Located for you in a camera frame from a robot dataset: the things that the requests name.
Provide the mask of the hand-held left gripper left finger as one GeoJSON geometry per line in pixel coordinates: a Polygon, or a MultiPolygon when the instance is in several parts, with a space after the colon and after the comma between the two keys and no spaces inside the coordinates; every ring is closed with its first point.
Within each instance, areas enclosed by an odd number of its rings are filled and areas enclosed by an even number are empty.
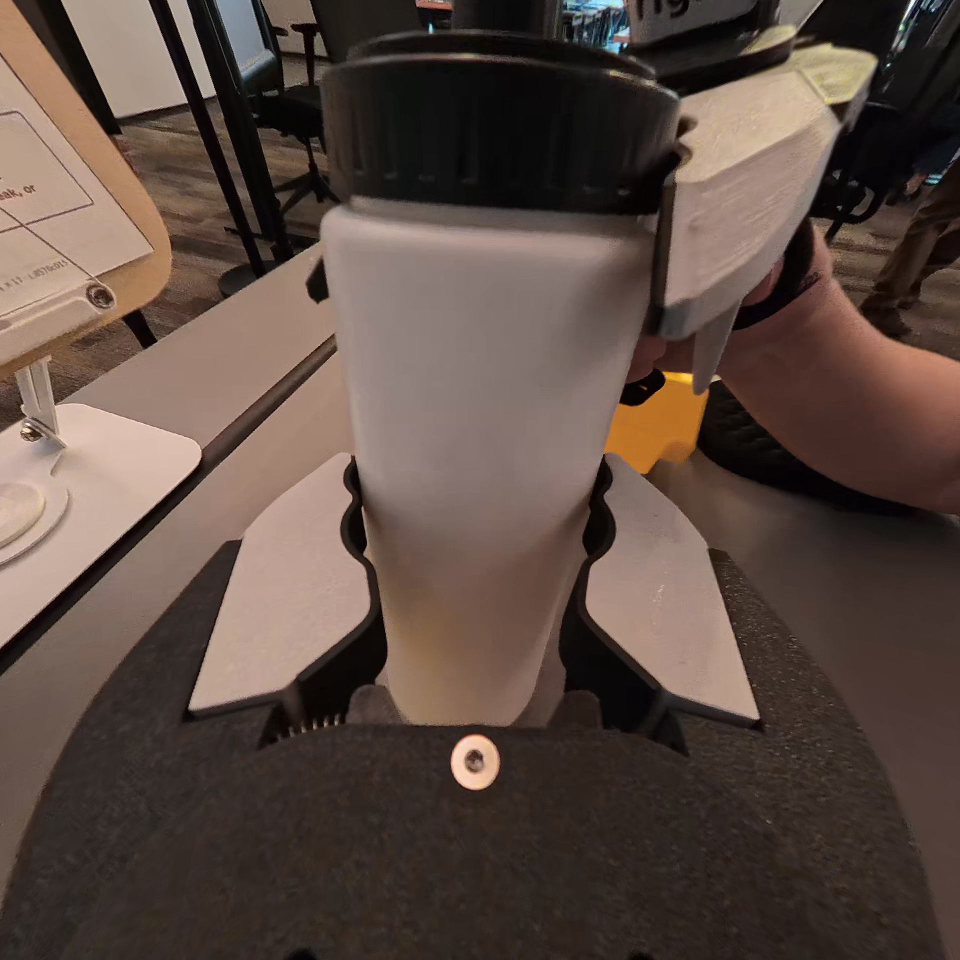
{"type": "Polygon", "coordinates": [[[345,721],[387,658],[366,549],[357,465],[338,453],[246,529],[189,713],[271,706],[291,728],[345,721]]]}

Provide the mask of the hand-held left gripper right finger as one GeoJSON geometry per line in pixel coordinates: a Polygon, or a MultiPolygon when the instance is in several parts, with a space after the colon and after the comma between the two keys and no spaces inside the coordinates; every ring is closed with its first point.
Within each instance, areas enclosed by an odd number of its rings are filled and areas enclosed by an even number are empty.
{"type": "Polygon", "coordinates": [[[616,454],[599,467],[582,543],[562,618],[565,691],[593,696],[607,730],[664,732],[674,714],[756,726],[706,541],[616,454]]]}

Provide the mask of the yellow plastic bin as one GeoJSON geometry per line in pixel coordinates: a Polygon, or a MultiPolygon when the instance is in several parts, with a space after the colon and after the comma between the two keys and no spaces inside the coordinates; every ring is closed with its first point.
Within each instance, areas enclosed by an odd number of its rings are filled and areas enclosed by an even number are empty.
{"type": "Polygon", "coordinates": [[[639,474],[660,462],[682,463],[697,447],[706,392],[693,390],[689,373],[653,370],[625,385],[606,439],[606,453],[639,474]]]}

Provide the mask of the black office chair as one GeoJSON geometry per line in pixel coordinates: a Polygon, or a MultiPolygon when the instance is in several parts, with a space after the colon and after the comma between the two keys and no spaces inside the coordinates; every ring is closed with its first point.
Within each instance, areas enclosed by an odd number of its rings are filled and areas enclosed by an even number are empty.
{"type": "Polygon", "coordinates": [[[828,162],[811,215],[843,226],[872,218],[905,186],[939,138],[958,133],[957,1],[826,1],[805,19],[804,35],[861,49],[878,66],[867,101],[828,162]]]}
{"type": "MultiPolygon", "coordinates": [[[[276,40],[287,35],[286,29],[270,24],[276,40]]],[[[319,29],[315,23],[295,23],[292,30],[298,33],[303,41],[306,83],[289,86],[284,79],[282,91],[252,95],[245,92],[254,123],[259,129],[274,130],[283,138],[294,138],[306,150],[307,172],[273,186],[274,193],[287,195],[280,206],[283,215],[293,210],[309,195],[313,195],[319,203],[336,201],[328,181],[321,174],[313,150],[314,142],[318,142],[322,149],[327,147],[321,93],[316,76],[315,41],[319,29]]]]}

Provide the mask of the white plastic bottle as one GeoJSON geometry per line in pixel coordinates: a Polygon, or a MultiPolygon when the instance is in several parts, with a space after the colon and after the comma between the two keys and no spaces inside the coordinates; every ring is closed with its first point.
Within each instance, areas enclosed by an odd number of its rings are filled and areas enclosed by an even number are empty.
{"type": "Polygon", "coordinates": [[[386,686],[415,726],[556,702],[557,636],[641,337],[636,216],[355,198],[321,221],[386,686]]]}

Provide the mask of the black framed panel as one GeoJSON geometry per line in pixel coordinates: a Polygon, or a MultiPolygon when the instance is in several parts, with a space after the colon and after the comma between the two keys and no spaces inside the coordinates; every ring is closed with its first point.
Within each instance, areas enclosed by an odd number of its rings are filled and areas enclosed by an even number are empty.
{"type": "Polygon", "coordinates": [[[236,37],[231,40],[231,45],[243,89],[250,95],[282,91],[281,52],[263,2],[235,1],[232,4],[236,37]]]}

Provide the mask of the black textured mat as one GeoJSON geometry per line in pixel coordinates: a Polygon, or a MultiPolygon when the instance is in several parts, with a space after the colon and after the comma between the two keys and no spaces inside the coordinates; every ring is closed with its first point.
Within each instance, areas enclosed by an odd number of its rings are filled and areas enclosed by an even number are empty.
{"type": "Polygon", "coordinates": [[[878,517],[908,517],[915,508],[842,485],[801,462],[747,412],[721,381],[710,384],[697,439],[716,466],[756,484],[832,507],[878,517]]]}

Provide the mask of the black wristband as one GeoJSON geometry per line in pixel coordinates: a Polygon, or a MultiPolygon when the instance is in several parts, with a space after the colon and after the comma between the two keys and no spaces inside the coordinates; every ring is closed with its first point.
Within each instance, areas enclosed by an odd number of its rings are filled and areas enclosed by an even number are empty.
{"type": "Polygon", "coordinates": [[[757,302],[743,304],[738,310],[732,331],[748,330],[781,313],[820,280],[815,269],[817,231],[810,217],[798,226],[780,261],[776,282],[766,296],[757,302]]]}

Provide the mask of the black partition panel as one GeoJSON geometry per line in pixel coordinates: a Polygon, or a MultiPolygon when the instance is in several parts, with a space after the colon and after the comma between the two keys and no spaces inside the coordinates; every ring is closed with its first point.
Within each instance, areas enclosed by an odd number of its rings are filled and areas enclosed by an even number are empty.
{"type": "Polygon", "coordinates": [[[341,64],[355,45],[424,30],[415,1],[310,1],[327,58],[341,64]]]}

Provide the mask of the person's right hand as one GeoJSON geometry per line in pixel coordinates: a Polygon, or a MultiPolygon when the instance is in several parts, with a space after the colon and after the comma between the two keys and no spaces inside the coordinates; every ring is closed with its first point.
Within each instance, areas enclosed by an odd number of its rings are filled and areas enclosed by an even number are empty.
{"type": "MultiPolygon", "coordinates": [[[[771,295],[779,282],[784,263],[785,258],[782,256],[762,282],[745,296],[744,306],[761,303],[771,295]]],[[[665,373],[691,373],[696,340],[696,335],[682,341],[666,341],[652,334],[640,335],[631,358],[626,383],[647,378],[654,369],[665,373]]]]}

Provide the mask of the person's right forearm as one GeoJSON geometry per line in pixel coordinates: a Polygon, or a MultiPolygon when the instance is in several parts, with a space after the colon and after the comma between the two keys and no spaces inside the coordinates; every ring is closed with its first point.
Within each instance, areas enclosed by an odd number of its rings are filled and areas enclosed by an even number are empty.
{"type": "Polygon", "coordinates": [[[862,494],[959,513],[958,361],[885,337],[834,279],[732,331],[718,366],[749,414],[814,471],[862,494]]]}

